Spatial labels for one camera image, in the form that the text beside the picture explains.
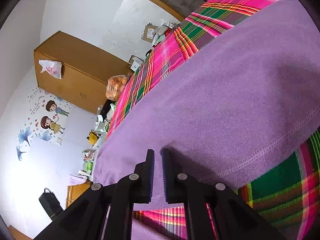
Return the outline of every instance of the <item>plastic bag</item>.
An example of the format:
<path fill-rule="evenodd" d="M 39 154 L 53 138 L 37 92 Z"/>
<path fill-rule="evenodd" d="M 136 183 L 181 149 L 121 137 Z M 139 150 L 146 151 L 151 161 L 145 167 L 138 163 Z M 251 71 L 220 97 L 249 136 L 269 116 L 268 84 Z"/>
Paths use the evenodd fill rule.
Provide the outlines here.
<path fill-rule="evenodd" d="M 39 60 L 39 64 L 42 66 L 41 73 L 47 71 L 53 77 L 61 79 L 61 62 L 52 60 Z"/>
<path fill-rule="evenodd" d="M 108 80 L 106 97 L 112 101 L 118 101 L 128 81 L 125 75 L 113 76 Z"/>

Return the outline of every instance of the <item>yellow dress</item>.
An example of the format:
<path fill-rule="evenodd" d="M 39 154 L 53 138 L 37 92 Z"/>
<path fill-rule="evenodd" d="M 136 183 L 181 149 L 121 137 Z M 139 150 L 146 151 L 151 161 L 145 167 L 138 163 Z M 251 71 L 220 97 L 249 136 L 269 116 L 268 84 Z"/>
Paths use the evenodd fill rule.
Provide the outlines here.
<path fill-rule="evenodd" d="M 55 122 L 51 122 L 49 127 L 50 127 L 51 130 L 53 130 L 53 133 L 57 133 L 57 132 L 59 132 L 59 129 L 60 129 L 61 125 L 56 124 Z"/>

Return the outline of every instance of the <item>white plastic bag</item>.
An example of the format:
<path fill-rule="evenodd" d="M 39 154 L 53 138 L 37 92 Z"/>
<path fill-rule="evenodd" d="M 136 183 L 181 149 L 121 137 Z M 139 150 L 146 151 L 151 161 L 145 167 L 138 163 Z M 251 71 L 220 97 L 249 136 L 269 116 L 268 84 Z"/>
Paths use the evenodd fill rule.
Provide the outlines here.
<path fill-rule="evenodd" d="M 61 79 L 61 62 L 52 60 L 39 60 L 39 64 L 42 66 L 41 73 L 47 71 L 53 77 Z"/>

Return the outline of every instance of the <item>black bag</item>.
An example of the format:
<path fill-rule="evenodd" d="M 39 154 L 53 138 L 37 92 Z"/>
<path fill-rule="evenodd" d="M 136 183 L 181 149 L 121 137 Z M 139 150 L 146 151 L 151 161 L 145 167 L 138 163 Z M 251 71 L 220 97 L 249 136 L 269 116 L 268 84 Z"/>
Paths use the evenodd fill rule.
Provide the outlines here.
<path fill-rule="evenodd" d="M 55 220 L 57 216 L 63 212 L 63 209 L 60 206 L 60 202 L 58 201 L 57 197 L 48 188 L 44 189 L 44 192 L 40 196 L 39 201 L 52 221 Z"/>

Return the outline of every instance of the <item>silver screw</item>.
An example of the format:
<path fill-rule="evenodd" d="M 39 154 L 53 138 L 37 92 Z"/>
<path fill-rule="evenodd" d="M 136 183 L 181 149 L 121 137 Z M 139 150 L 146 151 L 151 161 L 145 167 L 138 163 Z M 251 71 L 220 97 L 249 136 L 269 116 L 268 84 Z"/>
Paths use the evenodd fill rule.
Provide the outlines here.
<path fill-rule="evenodd" d="M 91 186 L 91 189 L 94 191 L 99 190 L 99 189 L 101 189 L 101 184 L 95 183 Z"/>
<path fill-rule="evenodd" d="M 187 179 L 187 174 L 185 174 L 185 173 L 180 173 L 180 174 L 178 174 L 178 179 L 180 179 L 180 180 L 185 180 L 185 179 Z"/>
<path fill-rule="evenodd" d="M 217 190 L 225 190 L 226 189 L 226 185 L 224 185 L 223 183 L 217 183 L 216 184 L 216 189 Z"/>
<path fill-rule="evenodd" d="M 129 179 L 131 180 L 137 180 L 139 179 L 139 175 L 138 174 L 135 174 L 135 173 L 132 173 L 129 175 Z"/>

